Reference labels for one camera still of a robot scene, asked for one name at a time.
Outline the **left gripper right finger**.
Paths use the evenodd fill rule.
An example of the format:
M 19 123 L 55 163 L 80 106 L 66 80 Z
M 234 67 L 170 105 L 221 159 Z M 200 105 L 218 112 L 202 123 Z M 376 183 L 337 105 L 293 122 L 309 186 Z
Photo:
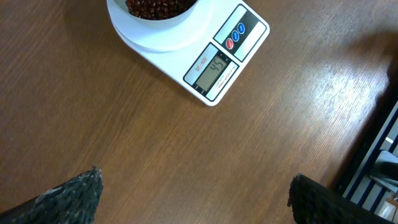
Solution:
M 303 174 L 292 179 L 287 206 L 297 224 L 392 224 Z

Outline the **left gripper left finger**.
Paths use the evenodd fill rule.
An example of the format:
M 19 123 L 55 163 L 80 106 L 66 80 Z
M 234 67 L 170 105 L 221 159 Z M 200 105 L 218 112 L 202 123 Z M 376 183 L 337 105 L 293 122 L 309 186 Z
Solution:
M 103 191 L 102 171 L 84 173 L 1 213 L 1 224 L 89 224 Z

